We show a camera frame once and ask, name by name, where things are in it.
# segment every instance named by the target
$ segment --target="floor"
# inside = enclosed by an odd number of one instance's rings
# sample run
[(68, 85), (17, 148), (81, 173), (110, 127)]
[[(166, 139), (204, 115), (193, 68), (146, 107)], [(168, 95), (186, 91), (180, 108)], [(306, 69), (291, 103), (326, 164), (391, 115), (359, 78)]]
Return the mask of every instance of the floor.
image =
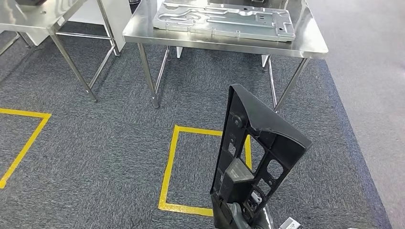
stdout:
[[(64, 29), (103, 31), (102, 26), (74, 22)], [(2, 34), (0, 41), (7, 35), (12, 33)], [(62, 39), (89, 80), (108, 42)], [(157, 75), (164, 47), (148, 46), (147, 52)], [(272, 60), (281, 92), (288, 83), (284, 76), (293, 74), (299, 59)], [(260, 55), (183, 50), (180, 60), (167, 64), (160, 109), (151, 106), (134, 44), (109, 59), (95, 84), (97, 104), (89, 101), (50, 39), (34, 50), (18, 41), (1, 56), (0, 65), (0, 107), (52, 114), (0, 190), (0, 206), (6, 210), (0, 227), (6, 229), (212, 228), (212, 217), (158, 209), (174, 125), (221, 130), (232, 83), (241, 83), (271, 105)], [(280, 115), (311, 139), (313, 147), (271, 199), (275, 224), (293, 217), (307, 228), (390, 229), (372, 181), (364, 178), (365, 163), (356, 159), (361, 152), (355, 150), (357, 142), (325, 61), (309, 62)], [(0, 117), (4, 173), (40, 120)], [(180, 133), (168, 203), (211, 206), (208, 191), (219, 141)], [(260, 151), (254, 143), (251, 148), (255, 164)]]
[(405, 2), (308, 0), (326, 58), (394, 229), (405, 228)]

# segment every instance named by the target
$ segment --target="metal table frame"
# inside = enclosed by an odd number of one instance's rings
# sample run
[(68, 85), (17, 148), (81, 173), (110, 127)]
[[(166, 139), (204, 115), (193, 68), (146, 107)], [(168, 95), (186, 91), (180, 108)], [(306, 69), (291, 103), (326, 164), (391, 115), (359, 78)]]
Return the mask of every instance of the metal table frame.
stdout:
[[(72, 8), (74, 8), (74, 11), (77, 11), (80, 6), (85, 2), (86, 0), (78, 0), (77, 5), (74, 7), (72, 6)], [(112, 52), (114, 52), (115, 56), (119, 56), (120, 52), (118, 50), (117, 47), (117, 43), (115, 42), (115, 38), (114, 35), (112, 33), (111, 30), (111, 25), (108, 21), (107, 15), (106, 15), (106, 11), (104, 9), (104, 5), (101, 2), (101, 0), (96, 0), (98, 3), (98, 6), (100, 8), (100, 12), (101, 15), (103, 16), (103, 20), (105, 23), (105, 28), (106, 28), (106, 32), (107, 32), (107, 36), (98, 36), (98, 35), (91, 35), (91, 34), (82, 34), (82, 33), (72, 33), (72, 32), (58, 32), (58, 30), (63, 26), (63, 23), (59, 24), (59, 23), (54, 23), (52, 26), (50, 26), (49, 28), (46, 29), (48, 35), (51, 37), (51, 39), (53, 40), (53, 42), (55, 43), (56, 47), (59, 49), (59, 51), (61, 52), (62, 56), (65, 58), (66, 62), (69, 64), (70, 68), (72, 69), (72, 71), (74, 72), (74, 74), (76, 75), (76, 77), (78, 78), (79, 82), (82, 84), (82, 86), (84, 87), (85, 91), (88, 93), (88, 96), (90, 97), (91, 101), (93, 102), (97, 102), (96, 96), (93, 94), (92, 92), (92, 88), (94, 86), (94, 83), (96, 82), (97, 78), (99, 77), (101, 71), (103, 70), (107, 60), (109, 59), (110, 55)], [(17, 35), (11, 40), (9, 41), (1, 50), (0, 50), (0, 55), (2, 55), (9, 47), (11, 47), (20, 37), (23, 38), (24, 42), (27, 44), (27, 46), (30, 46), (28, 41), (21, 35), (20, 31), (24, 31), (24, 29), (21, 29), (22, 26), (18, 27), (14, 27), (14, 25), (7, 25), (6, 28), (8, 29), (13, 29), (15, 31), (17, 31)], [(96, 73), (94, 74), (92, 80), (90, 81), (90, 83), (87, 83), (86, 80), (83, 78), (82, 74), (79, 72), (79, 70), (77, 69), (75, 63), (72, 61), (72, 59), (70, 58), (69, 54), (67, 53), (66, 49), (64, 48), (61, 40), (59, 39), (58, 35), (63, 35), (63, 36), (73, 36), (73, 37), (84, 37), (84, 38), (94, 38), (94, 39), (102, 39), (102, 40), (109, 40), (110, 44), (111, 44), (111, 48), (108, 50), (107, 54), (105, 55), (104, 59), (102, 60), (100, 66), (98, 67)]]
[[(296, 39), (293, 42), (270, 42), (224, 36), (210, 36), (207, 34), (180, 31), (158, 30), (152, 26), (152, 19), (158, 9), (157, 1), (142, 0), (125, 27), (123, 36), (126, 42), (134, 42), (138, 44), (142, 67), (152, 97), (153, 106), (155, 108), (159, 107), (157, 92), (166, 61), (168, 61), (167, 56), (170, 54), (169, 46), (176, 46), (177, 51), (181, 51), (183, 47), (190, 47), (262, 54), (264, 57), (262, 67), (265, 68), (267, 65), (269, 72), (274, 111), (278, 112), (281, 105), (285, 102), (286, 97), (296, 84), (298, 77), (307, 66), (309, 60), (312, 58), (323, 58), (327, 54), (328, 48), (305, 0), (274, 0), (273, 3), (274, 2), (277, 2), (277, 8), (287, 9), (290, 12), (296, 30)], [(143, 44), (145, 43), (167, 46), (165, 57), (163, 58), (155, 85), (150, 74), (145, 48), (143, 47)], [(280, 99), (276, 98), (271, 67), (271, 55), (302, 58), (301, 63), (298, 65)]]

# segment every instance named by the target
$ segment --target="black object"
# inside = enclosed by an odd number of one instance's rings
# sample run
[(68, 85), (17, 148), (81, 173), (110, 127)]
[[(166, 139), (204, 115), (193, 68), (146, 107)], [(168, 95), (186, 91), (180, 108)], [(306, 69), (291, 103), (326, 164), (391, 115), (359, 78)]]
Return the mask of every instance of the black object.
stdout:
[[(253, 172), (241, 159), (248, 135), (265, 152)], [(254, 225), (260, 211), (310, 146), (311, 141), (244, 87), (239, 84), (231, 85), (210, 191), (215, 227), (238, 228), (227, 203), (238, 203), (246, 222), (250, 226)], [(273, 173), (271, 167), (274, 165), (279, 166), (279, 174)]]
[(129, 4), (130, 5), (132, 5), (132, 4), (139, 4), (140, 3), (140, 0), (129, 0)]
[(44, 2), (46, 2), (46, 0), (15, 0), (15, 1), (17, 2), (17, 4), (24, 6), (40, 6)]

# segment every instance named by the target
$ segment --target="yellow tape square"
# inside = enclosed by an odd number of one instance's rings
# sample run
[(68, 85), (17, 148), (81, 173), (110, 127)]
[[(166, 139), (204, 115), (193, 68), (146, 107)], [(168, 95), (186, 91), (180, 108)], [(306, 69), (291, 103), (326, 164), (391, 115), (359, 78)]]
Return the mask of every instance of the yellow tape square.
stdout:
[[(162, 188), (160, 191), (158, 208), (160, 210), (165, 210), (165, 211), (174, 211), (174, 212), (196, 214), (196, 215), (202, 215), (202, 216), (213, 216), (213, 210), (211, 208), (191, 207), (191, 206), (186, 206), (186, 205), (170, 204), (170, 203), (166, 202), (167, 193), (169, 190), (171, 169), (173, 168), (174, 154), (176, 151), (177, 140), (179, 138), (180, 132), (202, 134), (202, 135), (222, 136), (222, 131), (218, 131), (218, 130), (206, 130), (206, 129), (184, 127), (184, 126), (178, 126), (178, 125), (174, 126), (173, 137), (171, 138), (171, 144), (170, 144), (170, 149), (169, 149), (169, 158), (167, 161), (166, 170), (165, 170), (164, 176), (163, 176)], [(245, 140), (245, 157), (246, 157), (246, 159), (245, 159), (246, 164), (251, 169), (252, 168), (252, 156), (251, 156), (250, 137), (249, 136)]]
[(51, 114), (47, 113), (39, 113), (39, 112), (31, 112), (31, 111), (19, 111), (19, 110), (12, 110), (12, 109), (4, 109), (0, 108), (0, 114), (7, 114), (7, 115), (21, 115), (21, 116), (28, 116), (28, 117), (35, 117), (35, 118), (42, 118), (42, 121), (39, 123), (37, 128), (32, 133), (31, 137), (28, 139), (27, 143), (25, 143), (22, 150), (18, 153), (17, 157), (14, 159), (13, 163), (7, 170), (7, 172), (3, 175), (0, 180), (0, 189), (6, 186), (7, 180), (11, 177), (12, 173), (14, 172), (15, 168), (21, 162), (22, 158), (27, 153), (28, 149), (31, 147), (34, 140), (37, 138), (38, 134), (45, 126), (48, 119), (51, 117)]

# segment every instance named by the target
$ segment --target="metal panel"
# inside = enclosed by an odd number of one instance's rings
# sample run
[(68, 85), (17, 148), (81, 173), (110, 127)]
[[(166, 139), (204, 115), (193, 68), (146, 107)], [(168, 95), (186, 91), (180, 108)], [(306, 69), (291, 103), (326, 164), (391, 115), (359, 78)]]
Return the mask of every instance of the metal panel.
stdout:
[[(207, 1), (190, 0), (193, 4), (207, 4)], [(140, 2), (124, 29), (123, 35), (126, 42), (302, 58), (324, 58), (328, 52), (328, 47), (305, 0), (288, 0), (280, 6), (281, 9), (286, 9), (290, 13), (296, 35), (292, 42), (274, 42), (156, 29), (153, 27), (152, 21), (160, 6), (161, 3), (157, 0), (142, 0)]]
[(41, 6), (20, 6), (14, 0), (0, 3), (0, 29), (53, 34), (86, 0), (48, 0)]
[(288, 10), (166, 0), (153, 26), (164, 30), (288, 42), (295, 39)]

